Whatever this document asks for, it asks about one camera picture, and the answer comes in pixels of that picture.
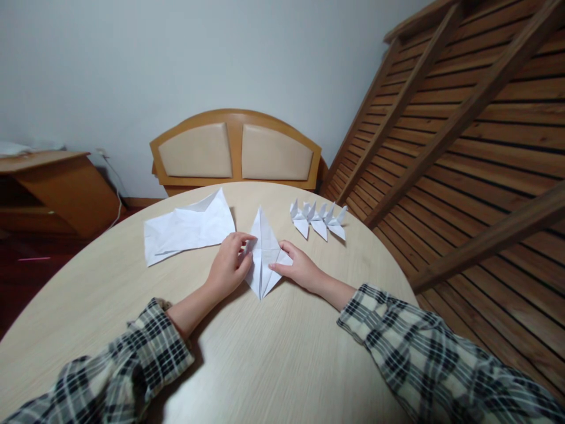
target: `chair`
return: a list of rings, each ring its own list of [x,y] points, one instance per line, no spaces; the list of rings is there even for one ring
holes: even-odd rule
[[[169,196],[248,180],[314,191],[327,170],[312,140],[272,116],[242,109],[195,115],[149,145],[152,172]]]

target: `wooden table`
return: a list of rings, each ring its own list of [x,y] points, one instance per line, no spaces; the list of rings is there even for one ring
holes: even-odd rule
[[[406,278],[380,240],[347,214],[347,244],[308,240],[290,220],[296,198],[323,198],[281,184],[223,184],[240,231],[261,205],[279,240],[303,249],[327,273],[372,282],[412,304]],[[143,222],[203,199],[219,186],[165,199],[136,213],[75,256],[30,302],[0,343],[0,419],[44,393],[61,367],[95,355],[152,297],[181,300],[205,281],[219,247],[145,266]],[[408,422],[364,347],[322,299],[283,279],[261,302],[243,283],[193,335],[197,361],[149,409],[168,422]]]

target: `folded paper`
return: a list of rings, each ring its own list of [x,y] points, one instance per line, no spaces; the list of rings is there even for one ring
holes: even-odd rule
[[[324,203],[320,208],[320,212],[316,212],[316,202],[313,206],[309,203],[304,203],[304,208],[298,208],[298,199],[290,205],[290,217],[294,226],[300,231],[300,234],[308,240],[308,225],[318,233],[325,241],[328,241],[328,229],[336,236],[345,240],[345,230],[341,226],[347,212],[347,206],[344,206],[339,216],[334,217],[335,203],[331,206],[330,210],[326,213],[327,205]]]
[[[341,226],[341,223],[343,222],[343,218],[345,217],[345,212],[347,212],[347,206],[343,207],[337,218],[334,217],[334,207],[335,207],[335,202],[331,206],[327,215],[324,217],[324,222],[332,233],[334,233],[340,239],[345,241],[345,230]]]
[[[298,208],[298,199],[290,205],[290,217],[293,220],[293,224],[300,234],[304,236],[306,240],[308,240],[308,212],[310,211],[310,204],[304,203],[304,207],[302,210]]]
[[[292,265],[293,260],[278,245],[277,238],[260,206],[250,234],[256,236],[257,240],[247,243],[246,253],[253,255],[253,265],[247,273],[245,281],[261,300],[281,279],[281,275],[271,270],[269,264]]]
[[[219,189],[197,203],[147,220],[145,261],[149,267],[183,250],[220,244],[234,231],[230,207]]]
[[[320,212],[316,212],[316,202],[312,206],[310,213],[308,214],[308,222],[312,225],[312,228],[316,233],[322,236],[322,239],[328,241],[328,228],[325,226],[324,216],[326,203],[320,208]]]

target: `plaid shirt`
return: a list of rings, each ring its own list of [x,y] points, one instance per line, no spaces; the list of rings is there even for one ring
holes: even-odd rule
[[[415,422],[565,422],[543,387],[456,336],[443,319],[364,284],[338,325],[371,353]]]
[[[136,422],[194,361],[153,299],[128,331],[94,358],[67,364],[55,386],[6,422]],[[548,391],[506,367],[443,320],[364,284],[338,325],[373,356],[417,422],[549,422],[565,413]]]
[[[165,310],[152,299],[128,330],[98,356],[83,356],[61,370],[51,390],[25,403],[10,423],[141,420],[149,402],[194,362]]]

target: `person's left hand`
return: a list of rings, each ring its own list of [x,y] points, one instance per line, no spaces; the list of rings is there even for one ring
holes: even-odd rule
[[[253,257],[248,253],[240,260],[239,256],[240,253],[243,254],[246,242],[255,239],[256,237],[250,234],[237,232],[231,233],[222,242],[204,283],[204,287],[211,290],[220,300],[231,294],[247,275]]]

